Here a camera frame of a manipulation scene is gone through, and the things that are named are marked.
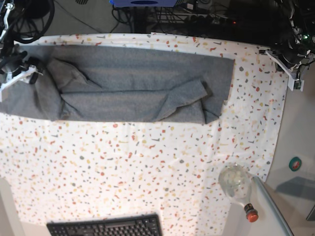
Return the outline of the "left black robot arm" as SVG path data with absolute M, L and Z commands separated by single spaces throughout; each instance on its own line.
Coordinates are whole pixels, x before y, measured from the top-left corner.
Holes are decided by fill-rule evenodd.
M 280 15 L 271 45 L 278 59 L 299 74 L 315 62 L 315 2 L 277 0 Z

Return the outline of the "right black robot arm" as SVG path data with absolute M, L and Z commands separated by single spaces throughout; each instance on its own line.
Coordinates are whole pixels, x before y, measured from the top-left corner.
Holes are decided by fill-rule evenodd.
M 42 74 L 42 62 L 18 49 L 30 44 L 49 29 L 55 15 L 52 0 L 2 0 L 0 2 L 0 84 L 26 80 L 34 84 Z

